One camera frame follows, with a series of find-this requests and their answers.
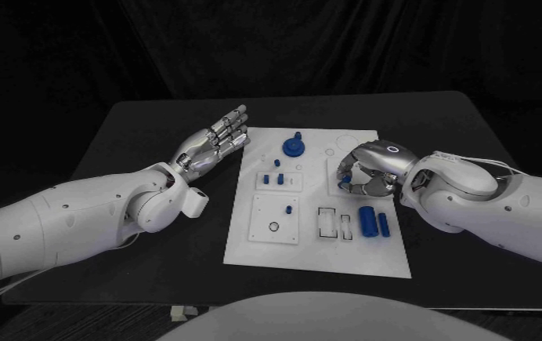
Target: robotic hand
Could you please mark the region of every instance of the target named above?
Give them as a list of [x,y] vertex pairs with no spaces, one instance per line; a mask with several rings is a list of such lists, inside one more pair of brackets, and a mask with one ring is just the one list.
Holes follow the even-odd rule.
[[[498,165],[510,176],[494,177],[469,161]],[[352,184],[352,167],[373,177]],[[542,262],[542,178],[504,162],[436,151],[422,160],[399,144],[375,140],[357,147],[337,171],[339,187],[354,194],[388,196],[403,185],[400,202],[449,233],[469,230],[491,244]]]
[[181,212],[200,217],[210,198],[190,183],[250,143],[246,111],[240,106],[195,133],[168,164],[64,183],[2,208],[0,279],[116,249],[165,229]]

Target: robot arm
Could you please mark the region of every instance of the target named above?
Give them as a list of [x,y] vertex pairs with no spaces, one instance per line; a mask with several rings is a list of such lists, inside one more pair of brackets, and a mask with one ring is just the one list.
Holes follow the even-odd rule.
[[182,143],[174,159],[129,174],[64,183],[0,209],[0,279],[76,263],[136,234],[201,216],[208,196],[190,187],[250,143],[246,106]]
[[[373,173],[364,185],[350,183],[354,159]],[[390,180],[383,181],[387,173]],[[403,184],[401,204],[416,209],[432,226],[449,233],[469,230],[499,248],[542,262],[542,178],[524,173],[495,178],[453,154],[437,151],[419,160],[399,144],[377,140],[347,156],[338,179],[341,188],[373,196],[390,194],[396,183]],[[357,186],[371,190],[352,190]]]

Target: small blue part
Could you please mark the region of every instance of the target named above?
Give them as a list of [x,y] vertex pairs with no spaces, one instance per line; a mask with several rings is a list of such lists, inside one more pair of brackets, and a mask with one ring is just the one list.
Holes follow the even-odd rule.
[[362,234],[367,238],[378,236],[378,225],[375,209],[373,206],[364,206],[360,209],[360,223],[362,224]]
[[285,141],[283,152],[289,157],[299,157],[306,152],[306,144],[302,141],[302,132],[296,132],[295,138]]
[[380,213],[378,214],[378,223],[381,224],[383,236],[386,238],[390,238],[390,226],[388,226],[387,213]]

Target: cable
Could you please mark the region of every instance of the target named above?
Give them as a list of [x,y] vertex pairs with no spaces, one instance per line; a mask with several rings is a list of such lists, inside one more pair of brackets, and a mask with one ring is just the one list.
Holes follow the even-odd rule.
[[130,247],[133,245],[133,243],[138,241],[138,239],[139,239],[139,233],[136,234],[136,238],[130,241],[130,243],[128,245],[122,245],[117,248],[112,248],[110,251],[115,251],[116,249],[123,249],[123,248]]
[[518,172],[520,174],[524,174],[524,175],[530,176],[530,174],[527,172],[520,171],[518,169],[515,169],[514,167],[511,167],[508,163],[505,163],[502,161],[497,161],[495,159],[463,157],[461,155],[450,154],[450,153],[446,153],[446,154],[449,154],[450,156],[453,156],[456,158],[465,159],[466,161],[482,162],[482,163],[488,163],[489,165],[497,165],[499,167],[504,167],[505,169],[511,170],[512,174],[514,174],[514,172]]
[[44,272],[47,272],[51,268],[48,269],[44,269],[44,270],[38,270],[37,272],[34,272],[32,274],[29,274],[25,278],[22,278],[19,281],[17,281],[15,283],[6,285],[4,288],[0,288],[0,296],[4,294],[6,294],[6,291],[11,290],[12,288],[15,288],[22,282],[25,282],[27,280],[29,280],[32,277],[37,277],[40,274],[42,274]]

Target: black curtain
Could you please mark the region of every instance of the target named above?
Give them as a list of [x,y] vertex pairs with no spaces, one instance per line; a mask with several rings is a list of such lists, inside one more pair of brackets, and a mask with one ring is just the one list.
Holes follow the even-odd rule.
[[120,0],[179,98],[388,88],[420,0]]

